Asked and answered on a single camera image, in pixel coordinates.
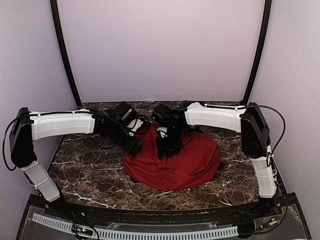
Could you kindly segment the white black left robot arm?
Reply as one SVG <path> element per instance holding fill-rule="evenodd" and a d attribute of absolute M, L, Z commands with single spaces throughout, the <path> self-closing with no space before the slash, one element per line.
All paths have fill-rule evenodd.
<path fill-rule="evenodd" d="M 35 151 L 35 143 L 46 139 L 59 139 L 66 135 L 100 135 L 110 139 L 126 153 L 135 155 L 142 148 L 137 134 L 146 125 L 144 117 L 128 103 L 121 102 L 114 108 L 82 108 L 69 111 L 30 111 L 19 109 L 16 117 L 4 130 L 1 153 L 7 165 L 6 144 L 9 144 L 13 172 L 20 169 L 26 178 L 51 204 L 51 210 L 60 218 L 71 213 L 65 197 L 43 167 Z"/>

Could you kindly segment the red student backpack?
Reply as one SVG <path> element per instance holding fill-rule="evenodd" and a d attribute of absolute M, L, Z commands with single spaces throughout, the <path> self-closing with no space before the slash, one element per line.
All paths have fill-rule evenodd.
<path fill-rule="evenodd" d="M 141 152 L 124 156 L 123 167 L 130 177 L 161 191 L 192 189 L 214 177 L 221 154 L 211 137 L 199 132 L 184 134 L 181 139 L 185 147 L 173 157 L 159 159 L 158 127 L 158 123 L 152 123 L 146 134 L 138 136 L 142 141 Z"/>

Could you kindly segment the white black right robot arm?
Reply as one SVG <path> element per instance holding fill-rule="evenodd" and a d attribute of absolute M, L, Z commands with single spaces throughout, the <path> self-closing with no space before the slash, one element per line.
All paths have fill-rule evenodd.
<path fill-rule="evenodd" d="M 159 124 L 156 146 L 158 156 L 172 157 L 185 146 L 182 134 L 191 126 L 227 129 L 241 134 L 241 149 L 253 164 L 258 194 L 263 200 L 255 205 L 255 213 L 266 217 L 275 208 L 272 198 L 277 191 L 276 174 L 272 160 L 275 148 L 271 146 L 270 128 L 261 111 L 263 105 L 227 106 L 184 100 L 175 107 L 160 103 L 151 118 Z"/>

